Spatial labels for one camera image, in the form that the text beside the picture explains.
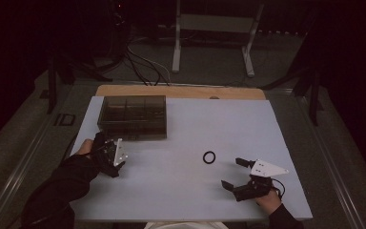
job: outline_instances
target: metal stand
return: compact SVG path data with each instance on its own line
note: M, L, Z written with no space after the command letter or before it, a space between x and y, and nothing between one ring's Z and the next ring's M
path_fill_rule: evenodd
M260 21L261 13L263 12L264 4L260 4L255 18L240 18L240 17L224 17L210 15L194 15L182 14L180 12L180 0L176 3L176 33L175 45L173 53L172 72L179 73L180 69L180 30L199 30L199 31L230 31L230 32L248 32L248 44L242 47L243 59L245 62L246 73L249 77L254 77L254 67L250 57L250 51L254 42L254 37L257 32L257 27Z
M256 17L254 19L254 22L252 23L251 30L249 32L249 42L247 46L242 47L242 53L243 53L243 60L245 61L245 67L246 67L246 75L249 77L254 77L254 66L252 64L252 59L250 56L251 47L254 42L254 37L257 32L257 27L260 21L261 13L263 12L264 4L260 4L257 10Z
M308 90L311 88L311 98L309 104L309 117L314 125L317 126L316 112L318 109L318 99L319 96L319 80L320 74L317 69L311 68L308 74L301 77L296 83L293 93L294 96L305 96Z

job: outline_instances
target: white tabletop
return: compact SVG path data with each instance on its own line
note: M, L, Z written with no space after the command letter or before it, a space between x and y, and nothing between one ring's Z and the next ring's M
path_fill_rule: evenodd
M99 131L103 102L95 96L72 152ZM76 219L100 221L232 221L265 219L254 200L236 202L221 186L249 181L249 168L237 157L262 159L290 171L274 178L284 183L283 202L296 219L312 213L267 100L167 98L168 138L124 141L129 158L120 177L100 174L89 193L71 206ZM207 151L216 154L205 164Z

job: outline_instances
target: black cable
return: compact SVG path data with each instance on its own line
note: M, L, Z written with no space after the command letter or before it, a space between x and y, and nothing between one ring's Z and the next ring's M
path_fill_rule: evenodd
M143 58L143 57L141 57L141 56L139 56L139 55L137 55L137 54L135 54L134 52L132 52L130 49L127 49L127 52L128 53L131 53L132 55L134 55L135 57L137 57L137 58L139 58L139 59L141 59L141 60L143 60L143 61L145 61L145 62L147 62L147 63L149 63L151 66L149 67L149 66L147 66L147 65L144 65L144 66L146 66L146 67L148 67L148 68L151 68L151 69L153 69L154 71L156 71L156 73L157 73L157 75L158 75L158 79L156 80L156 83L154 84L154 86L156 86L158 83L159 83L159 81L160 81L160 78L162 78L163 79L163 81L165 81L165 83L168 85L168 86L170 86L169 85L169 83L168 83L168 81L165 79L165 77L163 76L163 74L155 67L155 65L153 64L153 62L151 62L151 61L149 61L148 59L146 59L146 58Z
M141 81L148 86L148 83L150 85L152 85L152 83L150 82L150 80L148 80L147 78L145 78L141 72L136 68L136 66L134 65L133 60L131 59L130 55L128 53L125 54L125 57L130 61L130 63L132 64L132 70L135 72L135 74L138 76L139 79L141 79Z
M274 181L278 182L279 184L281 184L281 187L283 187L283 193L282 193L282 194L281 194L281 192L280 192L280 190L279 190L279 189L275 188L275 189L279 192L278 196L280 197L280 199L282 199L282 198L283 198L283 196L284 196L284 194L285 194L285 186L284 186L284 184L283 184L283 183L281 183L278 179L274 179L274 178L272 178L272 180L274 180Z

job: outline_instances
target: cable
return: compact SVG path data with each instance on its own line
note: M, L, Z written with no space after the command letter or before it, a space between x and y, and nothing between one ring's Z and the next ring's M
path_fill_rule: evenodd
M282 198L283 198L283 196L284 196L284 194L285 194L285 186L284 186L284 184L283 184L283 183L281 183L278 179L274 179L274 178L272 178L272 180L274 180L274 181L278 182L279 184L281 184L281 187L283 187L283 192L282 192L282 193L281 193L281 191L280 191L279 189L277 189L277 188L273 187L275 190L277 190L277 191L278 191L278 196L280 197L280 199L282 199Z
M141 72L135 67L134 65L134 61L131 59L130 55L128 53L125 54L125 57L130 61L130 63L132 64L131 69L135 72L135 74L138 76L139 79L141 79L141 81L148 86L148 84L152 85L152 83L150 82L150 80L148 80L147 78L145 78Z
M134 57L136 57L136 58L138 58L138 59L140 59L140 60L143 60L143 61L145 61L145 63L147 63L147 64L149 64L149 65L147 65L147 64L145 64L145 63L141 63L141 62L139 62L139 61L136 61L136 60L133 60L132 59L132 56L134 56ZM131 48L130 47L128 47L127 48L127 53L125 54L125 58L127 59L127 60L129 60L130 61L130 63L131 63L131 66L129 66L129 65L127 65L125 62L125 64L126 64L126 66L127 67L129 67L130 69L132 69L134 72L135 72L135 74L141 79L141 81L145 84L145 85L154 85L154 86L156 86L158 83L159 83L159 81L160 81L160 79L163 79L163 81L166 83L166 85L168 85L168 86L170 86L170 83L172 84L172 81L171 81L171 75L170 75L170 73L169 73L169 71L168 71L168 69L165 67L165 66L163 66L163 65L161 65L161 64L159 64L159 63L156 63L156 62L154 62L154 61L151 61L151 60L149 60L149 59L147 59L147 58L144 58L144 57L141 57L141 56L139 56L138 54L136 54L136 53L134 53L132 50L131 50ZM156 74L157 74L157 80L156 80L156 82L154 82L154 84L152 84L152 82L149 80L149 79L147 79L146 77L144 77L144 75L139 71L139 69L137 68L137 66L136 66L136 64L139 64L139 65L142 65L142 66L144 66L144 67L146 67L146 68L149 68L149 69L152 69L152 70L154 70L155 72L156 72ZM169 78L169 82L168 82L168 80L166 80L165 79L165 77L163 76L163 74L155 67L155 65L158 65L158 66L160 66L161 68L163 68L166 72L167 72L167 74L168 74L168 78Z
M144 58L144 57L141 57L141 56L139 56L139 55L135 54L135 53L130 49L130 47L128 47L128 48L127 48L127 51L128 51L128 52L130 52L131 54L133 54L134 56L136 56L136 57L138 57L138 58L140 58L140 59L142 59L142 60L145 60L145 61L147 61L148 63L150 63L150 64L152 65L153 69L158 73L158 75L159 75L159 76L160 76L160 77L165 81L165 83L166 83L168 86L170 86L170 85L169 85L169 83L170 83L170 84L172 84L172 81L171 81L171 73L169 72L169 70L168 70L165 66L163 66L163 65L161 65L161 64L159 64L159 63L157 63L157 62L151 61L151 60L149 60L149 59L147 59L147 58ZM159 67L163 68L163 69L166 71L166 73L168 74L169 83L168 83L168 81L163 77L162 73L160 73L160 72L157 70L157 68L156 68L153 64L155 64L155 65L157 65L157 66L159 66Z

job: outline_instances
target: o-ring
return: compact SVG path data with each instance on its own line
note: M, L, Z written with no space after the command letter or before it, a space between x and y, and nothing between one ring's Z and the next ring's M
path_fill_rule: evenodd
M207 156L208 154L212 154L212 155L213 155L213 160L211 160L211 161L207 161L207 160L206 160L206 156ZM204 161L204 163L206 163L206 164L213 164L213 163L214 163L214 161L215 161L215 154L214 154L214 152L213 152L213 151L207 151L207 152L204 154L204 156L203 156L203 161Z

